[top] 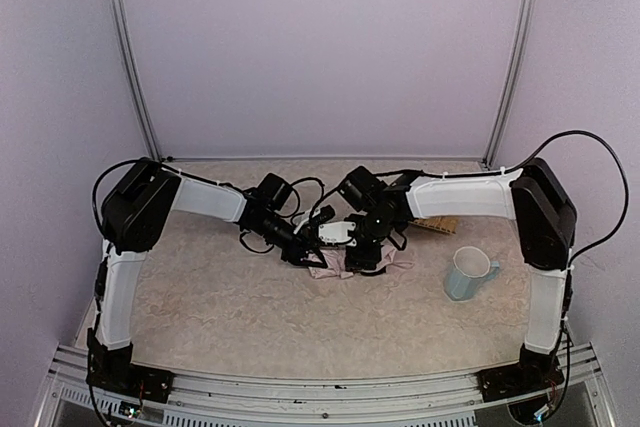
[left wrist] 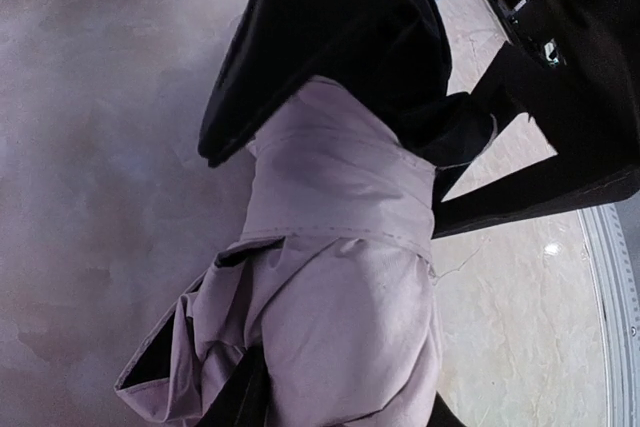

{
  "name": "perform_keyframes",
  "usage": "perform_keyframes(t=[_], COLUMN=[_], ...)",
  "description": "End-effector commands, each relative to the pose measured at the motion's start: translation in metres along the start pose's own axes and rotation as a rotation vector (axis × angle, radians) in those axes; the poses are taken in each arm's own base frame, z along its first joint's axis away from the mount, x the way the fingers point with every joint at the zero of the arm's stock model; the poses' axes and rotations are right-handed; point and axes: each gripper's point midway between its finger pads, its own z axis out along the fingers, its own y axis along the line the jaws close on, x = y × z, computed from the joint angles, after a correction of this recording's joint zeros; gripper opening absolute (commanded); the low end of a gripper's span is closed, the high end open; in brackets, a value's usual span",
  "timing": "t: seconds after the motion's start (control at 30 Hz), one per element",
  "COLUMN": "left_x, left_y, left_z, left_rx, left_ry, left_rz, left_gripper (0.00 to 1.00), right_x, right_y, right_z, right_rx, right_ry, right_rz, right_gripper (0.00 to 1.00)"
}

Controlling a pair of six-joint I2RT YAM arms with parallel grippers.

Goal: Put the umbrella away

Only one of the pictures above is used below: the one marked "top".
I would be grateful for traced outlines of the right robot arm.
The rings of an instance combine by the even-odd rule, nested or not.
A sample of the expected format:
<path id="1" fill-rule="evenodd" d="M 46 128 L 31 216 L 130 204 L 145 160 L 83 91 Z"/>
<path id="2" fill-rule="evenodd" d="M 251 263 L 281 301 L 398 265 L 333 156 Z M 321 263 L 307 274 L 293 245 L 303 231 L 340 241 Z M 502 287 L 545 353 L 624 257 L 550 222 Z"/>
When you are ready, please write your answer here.
<path id="1" fill-rule="evenodd" d="M 343 247 L 347 265 L 369 270 L 381 243 L 408 224 L 438 216 L 497 217 L 515 222 L 524 262 L 531 272 L 529 323 L 519 360 L 484 372 L 494 386 L 507 377 L 544 382 L 557 371 L 557 349 L 571 302 L 571 270 L 582 254 L 609 241 L 622 227 L 621 215 L 603 237 L 574 247 L 577 209 L 548 163 L 537 152 L 495 171 L 431 174 L 398 170 L 395 181 L 358 167 L 335 187 L 355 210 L 342 222 L 309 221 L 322 246 Z"/>

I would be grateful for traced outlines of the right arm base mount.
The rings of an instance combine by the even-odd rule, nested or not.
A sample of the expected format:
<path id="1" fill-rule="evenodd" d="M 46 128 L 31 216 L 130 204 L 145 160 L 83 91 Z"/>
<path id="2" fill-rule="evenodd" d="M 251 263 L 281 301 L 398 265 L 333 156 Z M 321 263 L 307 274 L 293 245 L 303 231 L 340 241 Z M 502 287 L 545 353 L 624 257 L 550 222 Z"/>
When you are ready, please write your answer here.
<path id="1" fill-rule="evenodd" d="M 519 364 L 483 369 L 477 373 L 479 389 L 484 402 L 517 397 L 560 385 L 565 381 L 559 367 L 543 373 L 537 367 L 523 368 Z"/>

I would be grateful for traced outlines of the pink and black folding umbrella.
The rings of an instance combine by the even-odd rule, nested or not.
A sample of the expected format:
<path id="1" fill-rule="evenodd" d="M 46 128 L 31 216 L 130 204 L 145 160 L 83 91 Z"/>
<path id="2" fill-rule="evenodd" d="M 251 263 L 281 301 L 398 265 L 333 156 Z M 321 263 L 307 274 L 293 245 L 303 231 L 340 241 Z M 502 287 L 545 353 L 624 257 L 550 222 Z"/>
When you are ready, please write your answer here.
<path id="1" fill-rule="evenodd" d="M 321 250 L 328 262 L 328 269 L 308 268 L 313 279 L 323 279 L 337 277 L 340 279 L 349 279 L 359 275 L 358 272 L 348 271 L 346 267 L 346 251 L 336 249 Z M 381 260 L 378 262 L 374 270 L 382 267 L 392 269 L 408 270 L 415 266 L 414 257 L 410 254 L 399 251 L 391 245 L 383 245 L 381 247 Z"/>

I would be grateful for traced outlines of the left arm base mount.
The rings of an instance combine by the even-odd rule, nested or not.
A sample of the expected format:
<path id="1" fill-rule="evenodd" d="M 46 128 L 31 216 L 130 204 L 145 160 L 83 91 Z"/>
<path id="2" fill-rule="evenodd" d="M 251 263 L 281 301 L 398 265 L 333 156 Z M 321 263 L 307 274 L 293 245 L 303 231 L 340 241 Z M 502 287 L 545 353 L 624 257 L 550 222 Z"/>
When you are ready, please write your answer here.
<path id="1" fill-rule="evenodd" d="M 92 387 L 142 401 L 166 404 L 174 378 L 175 374 L 171 371 L 136 364 L 115 369 L 92 366 L 87 383 Z"/>

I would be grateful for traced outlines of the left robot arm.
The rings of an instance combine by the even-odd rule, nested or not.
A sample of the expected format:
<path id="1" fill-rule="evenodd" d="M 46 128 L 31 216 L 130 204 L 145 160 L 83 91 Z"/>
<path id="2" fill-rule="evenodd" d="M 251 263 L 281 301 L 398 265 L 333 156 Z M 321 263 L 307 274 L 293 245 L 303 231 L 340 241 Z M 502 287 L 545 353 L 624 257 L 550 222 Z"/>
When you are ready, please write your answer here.
<path id="1" fill-rule="evenodd" d="M 96 320 L 87 336 L 87 382 L 114 391 L 140 389 L 146 375 L 131 364 L 130 318 L 140 269 L 171 212 L 233 223 L 242 235 L 255 233 L 269 247 L 279 248 L 283 261 L 319 268 L 326 261 L 318 228 L 335 214 L 331 207 L 315 206 L 299 226 L 293 226 L 279 211 L 294 189 L 274 174 L 242 190 L 146 157 L 124 165 L 128 169 L 124 176 L 101 204 L 93 206 L 103 237 L 103 260 L 94 290 Z"/>

